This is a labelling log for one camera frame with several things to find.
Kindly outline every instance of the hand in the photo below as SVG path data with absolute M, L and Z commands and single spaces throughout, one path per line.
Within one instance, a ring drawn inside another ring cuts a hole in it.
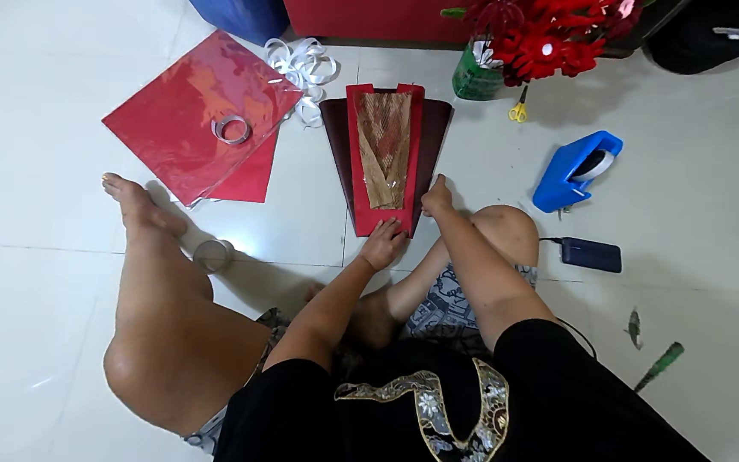
M 446 177 L 439 173 L 435 184 L 421 197 L 421 210 L 426 216 L 433 216 L 452 208 L 452 192 L 446 187 Z
M 358 252 L 358 258 L 366 260 L 376 271 L 388 267 L 401 253 L 406 240 L 406 231 L 401 231 L 393 237 L 399 226 L 401 221 L 395 218 L 379 221 L 372 234 L 367 237 L 364 247 Z

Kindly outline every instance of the yellow scissors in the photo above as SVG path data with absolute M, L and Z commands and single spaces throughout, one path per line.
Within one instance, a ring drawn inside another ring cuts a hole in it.
M 525 86 L 523 93 L 520 94 L 520 100 L 518 100 L 518 104 L 515 104 L 515 107 L 509 110 L 509 120 L 517 120 L 518 123 L 523 123 L 526 121 L 526 91 L 529 89 L 529 86 Z

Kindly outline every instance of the leg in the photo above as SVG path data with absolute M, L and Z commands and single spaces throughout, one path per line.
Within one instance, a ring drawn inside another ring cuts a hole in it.
M 470 217 L 489 244 L 512 265 L 538 265 L 538 228 L 523 211 L 509 205 L 489 205 Z M 402 281 L 366 295 L 347 333 L 371 348 L 383 348 L 415 312 L 436 278 L 449 263 L 439 238 L 424 260 Z
M 105 375 L 139 417 L 187 436 L 244 385 L 270 331 L 213 303 L 207 275 L 181 253 L 183 219 L 159 209 L 138 184 L 112 173 L 103 178 L 127 228 Z

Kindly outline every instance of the green vase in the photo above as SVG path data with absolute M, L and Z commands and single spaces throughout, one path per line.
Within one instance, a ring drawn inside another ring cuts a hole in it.
M 472 41 L 467 44 L 464 54 L 452 74 L 452 89 L 463 100 L 494 100 L 495 94 L 503 86 L 500 70 L 484 69 L 478 66 L 472 54 Z

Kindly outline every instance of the gold embroidery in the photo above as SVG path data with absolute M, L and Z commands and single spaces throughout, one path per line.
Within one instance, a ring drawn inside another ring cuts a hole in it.
M 509 384 L 506 379 L 477 358 L 473 358 L 480 389 L 480 416 L 466 440 L 452 433 L 446 418 L 441 381 L 435 373 L 419 371 L 398 377 L 376 388 L 366 383 L 345 383 L 335 390 L 336 400 L 373 400 L 388 403 L 412 391 L 421 436 L 438 462 L 488 462 L 507 437 L 509 426 Z

